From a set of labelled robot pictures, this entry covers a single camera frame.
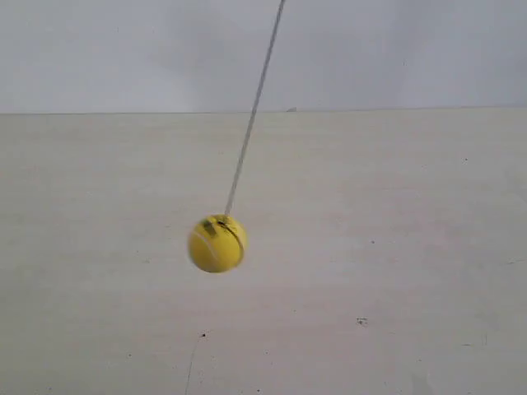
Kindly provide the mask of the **yellow tennis ball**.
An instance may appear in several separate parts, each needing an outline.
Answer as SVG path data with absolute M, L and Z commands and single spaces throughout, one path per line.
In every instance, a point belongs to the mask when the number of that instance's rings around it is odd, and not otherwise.
M 188 237 L 192 263 L 208 273 L 223 273 L 238 267 L 244 259 L 247 234 L 232 216 L 216 214 L 196 223 Z

